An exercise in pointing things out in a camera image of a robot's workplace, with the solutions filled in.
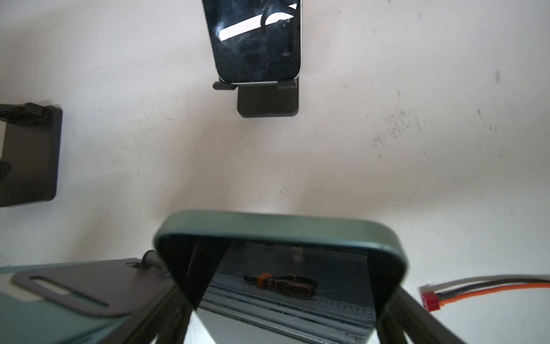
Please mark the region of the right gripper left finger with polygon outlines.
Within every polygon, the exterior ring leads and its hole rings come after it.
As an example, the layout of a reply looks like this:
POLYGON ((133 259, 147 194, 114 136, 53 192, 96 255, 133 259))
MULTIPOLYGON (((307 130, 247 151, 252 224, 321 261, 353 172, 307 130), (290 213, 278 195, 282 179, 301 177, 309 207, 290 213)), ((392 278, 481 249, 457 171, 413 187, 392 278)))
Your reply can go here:
POLYGON ((101 343, 182 343, 193 308, 174 282, 161 291, 101 343))

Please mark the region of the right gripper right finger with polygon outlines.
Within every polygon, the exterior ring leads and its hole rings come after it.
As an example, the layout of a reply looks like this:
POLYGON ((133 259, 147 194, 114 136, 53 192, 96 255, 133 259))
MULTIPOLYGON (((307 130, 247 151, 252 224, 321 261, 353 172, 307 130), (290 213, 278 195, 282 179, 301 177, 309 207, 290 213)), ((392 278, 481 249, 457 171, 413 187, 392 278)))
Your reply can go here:
POLYGON ((377 323, 380 343, 464 344, 404 289, 398 288, 377 323))

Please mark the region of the silver phone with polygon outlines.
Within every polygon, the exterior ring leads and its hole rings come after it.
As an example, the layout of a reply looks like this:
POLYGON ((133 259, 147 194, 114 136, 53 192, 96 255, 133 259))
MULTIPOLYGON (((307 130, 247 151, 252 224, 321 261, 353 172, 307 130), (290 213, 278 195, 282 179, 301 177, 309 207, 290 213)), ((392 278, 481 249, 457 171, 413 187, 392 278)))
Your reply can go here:
POLYGON ((295 80, 302 69, 302 2, 203 1, 216 70, 230 84, 295 80))

